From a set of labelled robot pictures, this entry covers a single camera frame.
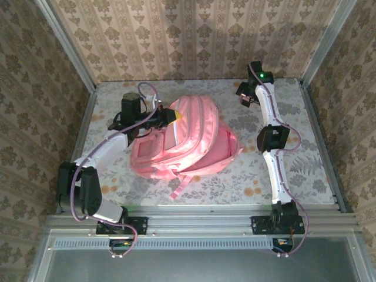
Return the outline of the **black controller board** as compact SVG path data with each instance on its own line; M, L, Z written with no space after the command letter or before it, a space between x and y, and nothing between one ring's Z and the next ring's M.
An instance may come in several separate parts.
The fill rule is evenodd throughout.
M272 251L281 255L289 253L293 250L294 243L292 239L273 238Z
M132 246L132 239L110 239L109 251L116 255L123 255Z

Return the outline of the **pink student backpack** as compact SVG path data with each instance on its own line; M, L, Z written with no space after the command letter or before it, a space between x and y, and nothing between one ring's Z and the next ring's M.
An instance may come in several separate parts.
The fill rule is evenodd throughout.
M170 198L176 199L192 178L222 171L244 146L220 120L218 107L211 97L182 96L169 108L178 111L181 118L136 139L130 166L144 178L178 178L180 185L170 194Z

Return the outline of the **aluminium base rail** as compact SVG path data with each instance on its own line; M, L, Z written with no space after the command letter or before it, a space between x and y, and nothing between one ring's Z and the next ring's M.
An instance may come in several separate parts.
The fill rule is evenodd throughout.
M130 209L130 216L148 218L147 237L249 237L251 217L269 216L269 205L162 205ZM310 237L361 233L355 214L336 204L308 204L300 212Z

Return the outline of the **aluminium corner post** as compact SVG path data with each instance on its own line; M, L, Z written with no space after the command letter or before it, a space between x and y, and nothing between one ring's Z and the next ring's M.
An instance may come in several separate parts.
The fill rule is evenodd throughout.
M63 47L63 50L68 55L69 60L72 62L75 67L78 75L85 84L89 93L92 94L95 92L96 83L91 77L87 67L84 64L84 61L81 55L78 52L78 49L73 43L73 39L69 35L68 30L64 27L63 21L59 17L58 13L55 11L50 0L35 0L36 4L39 6L39 9L46 18L49 26L53 30L56 38Z
M302 75L303 88L308 88L356 3L357 0L340 0Z

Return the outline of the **aluminium side rail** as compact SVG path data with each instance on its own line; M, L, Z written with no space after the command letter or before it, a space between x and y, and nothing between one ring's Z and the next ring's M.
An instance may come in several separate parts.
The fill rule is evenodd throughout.
M340 212L353 213L353 209L345 196L342 181L332 165L330 154L328 153L325 143L325 133L323 132L317 109L310 96L309 88L304 87L303 84L300 83L300 89L334 201L338 205Z
M93 114L93 110L95 108L97 100L97 93L93 92L89 95L88 104L86 106L82 123L79 129L79 133L76 139L75 148L72 153L72 157L69 161L64 161L59 166L58 170L58 177L57 177L57 185L56 185L56 205L57 205L57 214L62 214L69 212L70 204L69 204L69 192L70 188L68 188L68 181L69 181L69 171L70 168L73 167L73 163L76 159L80 158L83 153L83 148L85 145L85 140L88 135L90 120Z

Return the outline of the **grey metal panel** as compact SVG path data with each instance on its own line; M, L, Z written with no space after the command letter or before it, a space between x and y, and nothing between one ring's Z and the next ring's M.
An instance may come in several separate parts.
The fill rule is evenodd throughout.
M292 254L271 250L54 250L50 234L27 282L376 282L353 234L307 238Z

